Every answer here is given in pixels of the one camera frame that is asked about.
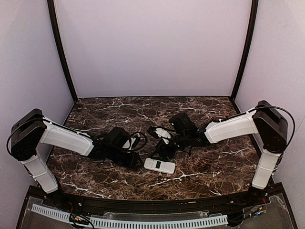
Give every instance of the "black vertical pole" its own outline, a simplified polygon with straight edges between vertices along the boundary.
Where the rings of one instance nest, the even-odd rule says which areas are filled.
[[[71,96],[73,98],[73,101],[76,102],[78,100],[74,85],[73,85],[73,81],[69,72],[69,68],[68,68],[68,64],[67,64],[67,60],[66,60],[66,56],[65,53],[63,51],[63,46],[62,46],[62,42],[61,42],[61,35],[59,33],[59,28],[58,28],[58,24],[57,24],[57,18],[56,18],[56,12],[55,12],[55,6],[54,6],[54,0],[47,0],[48,1],[48,7],[49,7],[49,14],[50,14],[50,20],[51,20],[51,25],[52,25],[52,29],[53,29],[53,35],[54,35],[54,39],[55,39],[55,43],[56,43],[56,47],[57,47],[57,52],[61,61],[61,66],[63,69],[63,73],[65,75]]]
[[[238,89],[240,86],[240,83],[242,81],[242,77],[244,74],[244,68],[247,63],[247,58],[250,50],[250,45],[252,41],[253,31],[254,31],[254,25],[255,25],[255,19],[256,19],[256,13],[257,13],[257,7],[258,7],[258,0],[252,0],[252,6],[251,6],[251,13],[250,13],[250,19],[249,19],[249,25],[248,25],[248,31],[246,40],[244,43],[244,51],[242,55],[242,59],[240,61],[237,77],[235,80],[234,88],[231,94],[231,99],[234,101],[236,99]]]

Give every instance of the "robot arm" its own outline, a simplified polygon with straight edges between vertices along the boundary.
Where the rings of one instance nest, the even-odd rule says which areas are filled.
[[[267,101],[260,101],[254,109],[200,127],[196,127],[186,113],[179,113],[169,120],[176,136],[171,137],[160,127],[149,128],[149,134],[161,138],[152,158],[158,154],[158,159],[168,161],[177,150],[188,146],[204,147],[228,138],[259,134],[264,146],[252,186],[264,189],[287,146],[287,120],[275,109],[268,108],[270,106]]]
[[[59,189],[55,176],[36,151],[38,143],[58,146],[96,160],[106,158],[115,163],[138,168],[143,165],[132,149],[140,138],[130,136],[119,127],[113,128],[102,140],[57,124],[34,109],[12,128],[11,155],[19,160],[38,181],[42,189],[52,193]]]

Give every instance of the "brown marble surface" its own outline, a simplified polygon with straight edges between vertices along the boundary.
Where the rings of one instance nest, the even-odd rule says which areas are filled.
[[[92,135],[114,126],[128,133],[147,131],[151,125],[170,127],[168,120],[187,112],[197,126],[212,119],[236,114],[227,97],[122,97],[80,99],[66,126]],[[157,139],[138,153],[143,161]],[[211,197],[246,191],[258,163],[248,136],[222,141],[206,148],[194,148],[192,155],[177,152],[173,175],[141,168],[137,171],[112,167],[111,161],[92,161],[69,150],[55,147],[48,166],[65,192],[89,197],[169,200]]]

